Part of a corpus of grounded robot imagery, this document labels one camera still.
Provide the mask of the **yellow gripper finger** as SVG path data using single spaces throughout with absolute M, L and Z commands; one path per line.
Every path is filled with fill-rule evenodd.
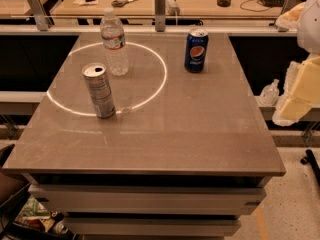
M 299 3 L 289 11 L 281 14 L 275 22 L 276 26 L 283 29 L 297 29 L 299 18 L 304 6 L 304 2 Z
M 320 56 L 310 55 L 302 63 L 291 61 L 283 89 L 272 121 L 278 126 L 291 126 L 320 101 Z

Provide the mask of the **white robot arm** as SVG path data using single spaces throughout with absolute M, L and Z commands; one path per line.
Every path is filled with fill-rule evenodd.
M 320 0 L 306 0 L 281 15 L 276 25 L 297 28 L 297 44 L 309 53 L 301 63 L 287 68 L 284 93 L 278 99 L 272 121 L 291 126 L 320 101 Z

